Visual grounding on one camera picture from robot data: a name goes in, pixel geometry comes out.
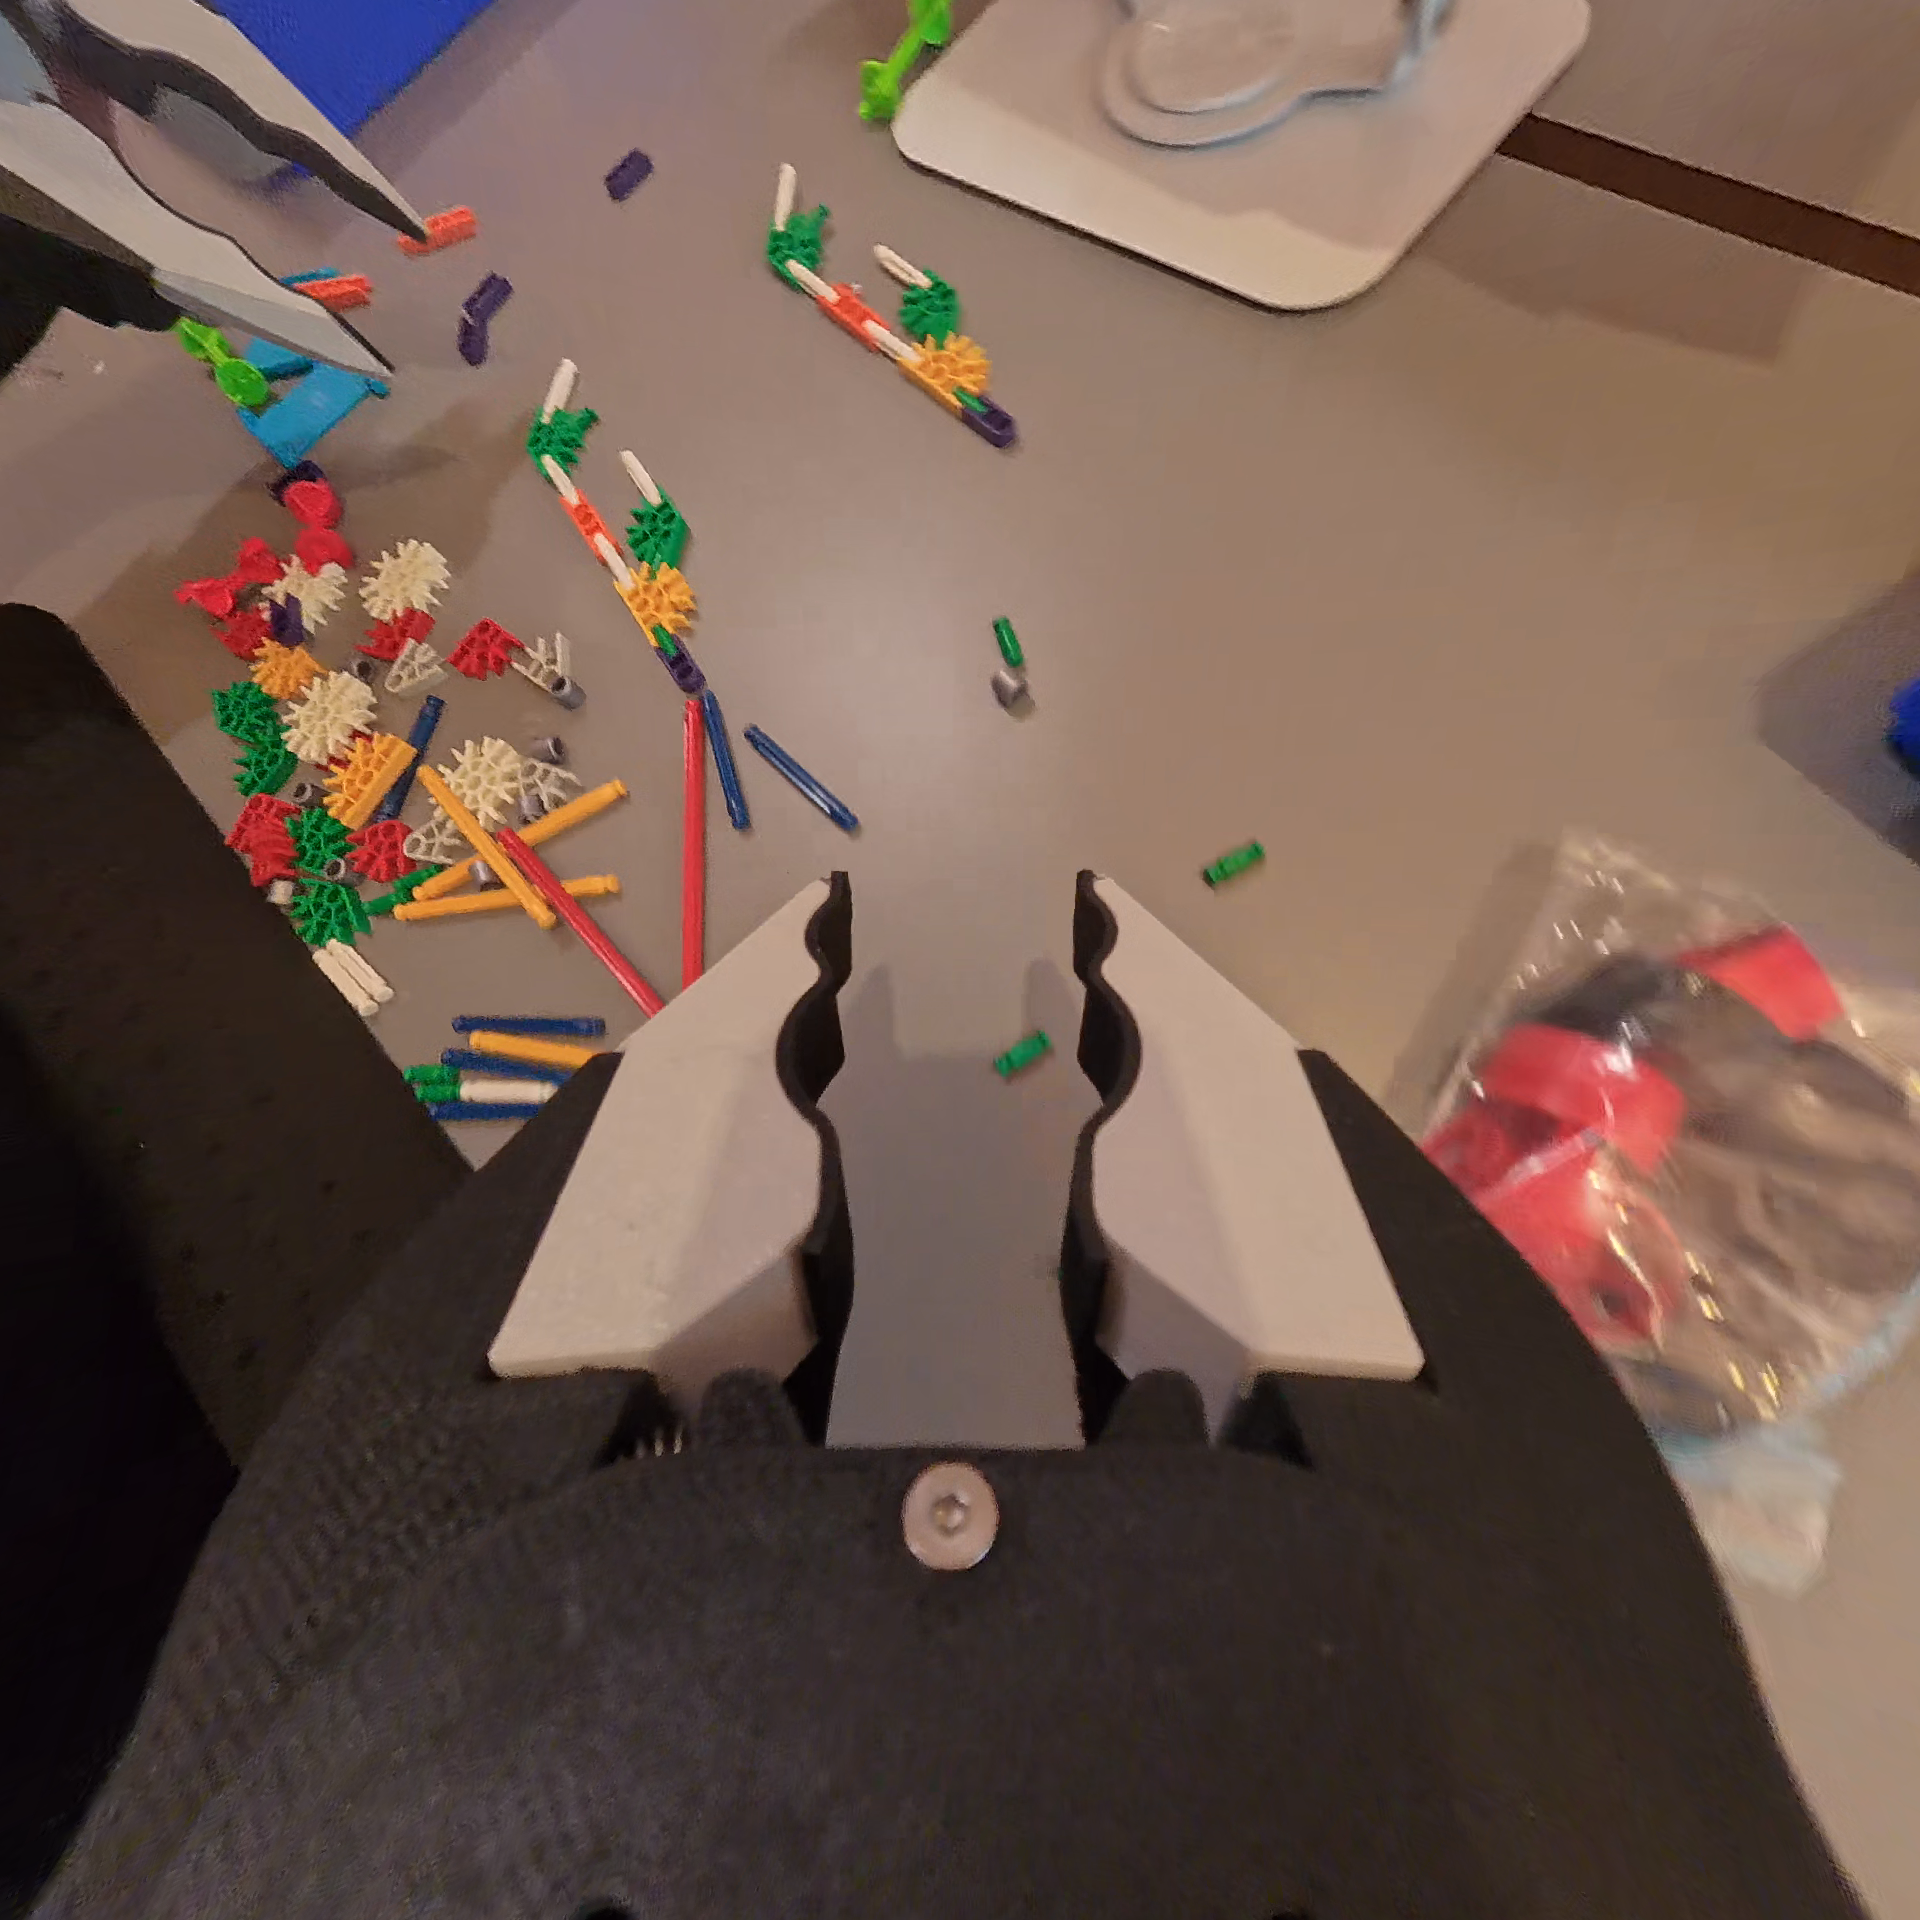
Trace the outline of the colourful rod and connector assembly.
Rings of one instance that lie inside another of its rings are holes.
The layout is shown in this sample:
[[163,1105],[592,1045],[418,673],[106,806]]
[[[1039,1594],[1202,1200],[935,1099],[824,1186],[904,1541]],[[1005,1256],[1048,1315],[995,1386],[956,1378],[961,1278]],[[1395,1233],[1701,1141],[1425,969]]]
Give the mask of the colourful rod and connector assembly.
[[1011,449],[1020,439],[1018,421],[992,395],[992,358],[964,330],[953,282],[896,248],[876,245],[873,264],[898,291],[896,319],[885,319],[860,282],[826,273],[831,218],[826,202],[801,200],[801,174],[783,160],[763,234],[768,269],[968,432],[995,449]]
[[676,690],[700,701],[706,673],[691,654],[698,593],[683,571],[691,527],[682,504],[628,448],[618,451],[639,498],[621,530],[616,530],[584,490],[577,469],[599,414],[577,403],[580,369],[562,355],[525,432],[525,451],[559,498],[568,521],[607,571],[613,589]]

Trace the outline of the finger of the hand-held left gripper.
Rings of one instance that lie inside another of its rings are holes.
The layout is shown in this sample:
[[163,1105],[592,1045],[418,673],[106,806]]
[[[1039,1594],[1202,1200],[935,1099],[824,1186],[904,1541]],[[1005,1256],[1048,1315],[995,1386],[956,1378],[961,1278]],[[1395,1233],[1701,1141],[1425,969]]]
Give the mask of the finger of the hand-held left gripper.
[[4,206],[87,224],[152,261],[179,317],[248,329],[312,361],[385,376],[393,361],[349,322],[291,291],[228,231],[154,192],[114,144],[47,83],[4,86]]
[[424,215],[225,13],[197,2],[51,2],[56,69],[140,117],[179,94],[251,147],[306,169],[340,200],[424,241]]

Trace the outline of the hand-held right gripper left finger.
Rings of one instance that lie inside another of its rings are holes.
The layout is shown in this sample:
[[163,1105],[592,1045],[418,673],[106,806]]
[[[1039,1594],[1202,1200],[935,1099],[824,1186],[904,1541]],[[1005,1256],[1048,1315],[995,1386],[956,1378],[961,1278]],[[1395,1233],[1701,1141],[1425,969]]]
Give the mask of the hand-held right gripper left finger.
[[847,872],[811,879],[616,1057],[488,1365],[501,1378],[648,1374],[683,1408],[775,1378],[828,1437],[853,1309],[844,1157]]

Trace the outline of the white stand base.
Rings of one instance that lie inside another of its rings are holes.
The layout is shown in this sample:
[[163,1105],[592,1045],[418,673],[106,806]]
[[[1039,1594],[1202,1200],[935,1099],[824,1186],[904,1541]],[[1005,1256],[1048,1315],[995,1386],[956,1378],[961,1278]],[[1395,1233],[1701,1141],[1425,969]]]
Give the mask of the white stand base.
[[920,169],[1277,313],[1372,289],[1583,50],[1585,2],[1002,2]]

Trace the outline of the blue plastic connector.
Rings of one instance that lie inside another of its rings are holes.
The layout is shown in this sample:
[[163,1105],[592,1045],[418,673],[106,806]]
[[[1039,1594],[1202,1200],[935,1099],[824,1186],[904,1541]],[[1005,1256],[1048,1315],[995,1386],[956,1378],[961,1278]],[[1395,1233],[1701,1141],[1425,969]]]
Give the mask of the blue plastic connector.
[[283,470],[314,459],[315,448],[367,399],[385,399],[391,383],[317,363],[277,342],[249,341],[242,363],[259,371],[259,402],[239,402],[235,414],[265,455]]

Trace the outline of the black perforated chair panel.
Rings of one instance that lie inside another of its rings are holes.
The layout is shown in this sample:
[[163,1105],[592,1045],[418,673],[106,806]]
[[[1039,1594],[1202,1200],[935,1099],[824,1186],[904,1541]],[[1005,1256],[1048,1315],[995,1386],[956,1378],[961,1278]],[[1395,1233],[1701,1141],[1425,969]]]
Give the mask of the black perforated chair panel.
[[2,618],[2,1893],[97,1793],[257,1439],[467,1178],[52,611]]

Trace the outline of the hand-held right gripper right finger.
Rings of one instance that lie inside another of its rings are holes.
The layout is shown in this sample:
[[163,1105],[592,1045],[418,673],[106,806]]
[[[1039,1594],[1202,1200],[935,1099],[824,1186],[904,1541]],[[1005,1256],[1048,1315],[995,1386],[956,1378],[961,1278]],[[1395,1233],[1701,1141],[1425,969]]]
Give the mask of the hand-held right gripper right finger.
[[1063,1325],[1095,1441],[1129,1382],[1181,1376],[1218,1435],[1266,1376],[1401,1384],[1425,1351],[1300,1042],[1116,877],[1073,886],[1075,1059]]

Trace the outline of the lime green plastic piece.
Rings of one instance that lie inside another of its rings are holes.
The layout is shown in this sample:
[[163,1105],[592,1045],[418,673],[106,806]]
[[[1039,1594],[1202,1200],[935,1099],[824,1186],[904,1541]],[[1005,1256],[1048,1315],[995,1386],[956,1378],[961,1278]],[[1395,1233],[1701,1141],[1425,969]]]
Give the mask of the lime green plastic piece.
[[227,336],[202,319],[179,317],[171,326],[176,341],[212,378],[218,390],[241,410],[259,414],[273,397],[268,374],[244,354],[234,350]]
[[896,118],[908,82],[927,56],[946,48],[953,34],[953,2],[906,2],[904,30],[895,48],[860,65],[857,117],[868,125]]

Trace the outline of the pile of colourful plastic connectors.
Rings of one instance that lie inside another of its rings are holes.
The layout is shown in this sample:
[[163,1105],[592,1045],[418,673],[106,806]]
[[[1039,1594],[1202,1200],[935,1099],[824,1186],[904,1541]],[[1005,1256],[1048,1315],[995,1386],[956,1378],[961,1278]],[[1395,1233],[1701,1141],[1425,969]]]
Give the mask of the pile of colourful plastic connectors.
[[235,663],[211,695],[242,799],[228,850],[309,953],[330,942],[357,949],[376,921],[471,851],[437,802],[408,821],[418,774],[400,816],[370,823],[411,758],[405,735],[420,698],[439,695],[448,711],[451,681],[517,681],[554,698],[512,670],[525,639],[489,616],[441,650],[451,571],[437,546],[403,539],[354,573],[346,498],[317,463],[282,470],[271,493],[292,523],[292,546],[249,537],[225,568],[173,587],[173,600]]

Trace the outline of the clear bag of red parts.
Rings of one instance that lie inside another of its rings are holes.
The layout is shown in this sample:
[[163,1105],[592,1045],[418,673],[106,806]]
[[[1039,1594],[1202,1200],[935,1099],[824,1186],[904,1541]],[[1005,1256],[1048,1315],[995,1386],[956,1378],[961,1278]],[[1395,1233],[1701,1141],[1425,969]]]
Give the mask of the clear bag of red parts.
[[1420,1135],[1615,1374],[1719,1569],[1812,1587],[1833,1408],[1915,1338],[1915,967],[1569,831]]

